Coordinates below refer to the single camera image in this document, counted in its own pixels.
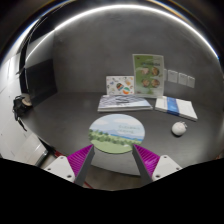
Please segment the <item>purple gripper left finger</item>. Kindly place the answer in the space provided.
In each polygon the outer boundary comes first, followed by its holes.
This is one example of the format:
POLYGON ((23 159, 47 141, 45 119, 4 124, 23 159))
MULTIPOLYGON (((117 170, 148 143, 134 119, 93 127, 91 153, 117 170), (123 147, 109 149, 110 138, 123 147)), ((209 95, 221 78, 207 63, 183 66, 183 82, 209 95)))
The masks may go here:
POLYGON ((89 145, 69 156, 59 156, 45 171, 82 186, 94 155, 94 146, 89 145))

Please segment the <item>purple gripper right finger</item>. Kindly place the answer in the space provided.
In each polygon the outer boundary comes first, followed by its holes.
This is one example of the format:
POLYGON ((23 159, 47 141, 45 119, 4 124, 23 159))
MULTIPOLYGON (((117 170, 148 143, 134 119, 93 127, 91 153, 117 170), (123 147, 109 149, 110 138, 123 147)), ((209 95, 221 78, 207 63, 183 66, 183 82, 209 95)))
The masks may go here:
POLYGON ((168 155, 159 156, 136 144, 133 145, 132 154, 143 185, 148 185, 181 170, 181 167, 168 155))

